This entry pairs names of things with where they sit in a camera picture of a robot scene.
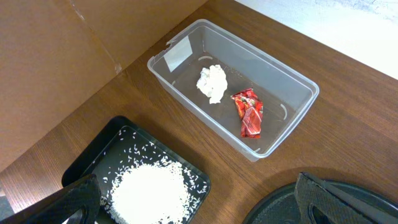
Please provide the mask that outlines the red candy wrapper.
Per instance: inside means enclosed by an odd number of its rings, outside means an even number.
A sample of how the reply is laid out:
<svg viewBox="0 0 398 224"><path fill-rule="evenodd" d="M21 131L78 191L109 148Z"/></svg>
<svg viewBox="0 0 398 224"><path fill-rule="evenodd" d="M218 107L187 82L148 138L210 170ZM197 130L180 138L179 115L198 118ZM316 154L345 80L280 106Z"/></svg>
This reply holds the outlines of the red candy wrapper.
<svg viewBox="0 0 398 224"><path fill-rule="evenodd" d="M253 88L232 95L239 119L241 120L241 137L259 139L263 119L263 102L255 94Z"/></svg>

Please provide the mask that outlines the pile of rice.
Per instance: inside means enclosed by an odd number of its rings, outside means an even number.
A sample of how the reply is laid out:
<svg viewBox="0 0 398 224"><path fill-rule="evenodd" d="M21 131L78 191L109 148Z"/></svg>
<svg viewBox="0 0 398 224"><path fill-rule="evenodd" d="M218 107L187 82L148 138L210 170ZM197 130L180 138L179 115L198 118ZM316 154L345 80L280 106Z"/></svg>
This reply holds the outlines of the pile of rice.
<svg viewBox="0 0 398 224"><path fill-rule="evenodd" d="M183 223L190 217L191 195L179 162L129 168L117 176L110 196L116 223Z"/></svg>

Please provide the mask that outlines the white tissue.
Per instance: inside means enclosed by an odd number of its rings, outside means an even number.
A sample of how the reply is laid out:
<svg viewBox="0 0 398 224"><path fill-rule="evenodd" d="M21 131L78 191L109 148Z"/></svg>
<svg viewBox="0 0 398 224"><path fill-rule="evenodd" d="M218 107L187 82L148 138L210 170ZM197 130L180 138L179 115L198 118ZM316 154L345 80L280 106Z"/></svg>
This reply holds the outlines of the white tissue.
<svg viewBox="0 0 398 224"><path fill-rule="evenodd" d="M227 87L226 74L220 65L202 68L197 88L209 98L209 104L221 103Z"/></svg>

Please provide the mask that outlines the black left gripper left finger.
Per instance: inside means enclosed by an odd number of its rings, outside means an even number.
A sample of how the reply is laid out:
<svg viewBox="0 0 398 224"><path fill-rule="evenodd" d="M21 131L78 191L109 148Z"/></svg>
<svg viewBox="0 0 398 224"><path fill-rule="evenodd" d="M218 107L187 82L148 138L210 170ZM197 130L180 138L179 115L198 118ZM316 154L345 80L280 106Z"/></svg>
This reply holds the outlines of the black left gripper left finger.
<svg viewBox="0 0 398 224"><path fill-rule="evenodd" d="M1 223L94 224L100 210L100 198L97 177L89 174Z"/></svg>

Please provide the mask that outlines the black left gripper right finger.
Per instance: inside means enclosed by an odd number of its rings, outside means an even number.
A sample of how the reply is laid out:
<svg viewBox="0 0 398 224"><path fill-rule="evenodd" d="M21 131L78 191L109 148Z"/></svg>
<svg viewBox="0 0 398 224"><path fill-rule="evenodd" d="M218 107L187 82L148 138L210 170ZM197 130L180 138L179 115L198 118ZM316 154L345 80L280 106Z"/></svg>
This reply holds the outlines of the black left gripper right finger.
<svg viewBox="0 0 398 224"><path fill-rule="evenodd" d="M295 200L302 223L397 223L397 217L301 172L295 184Z"/></svg>

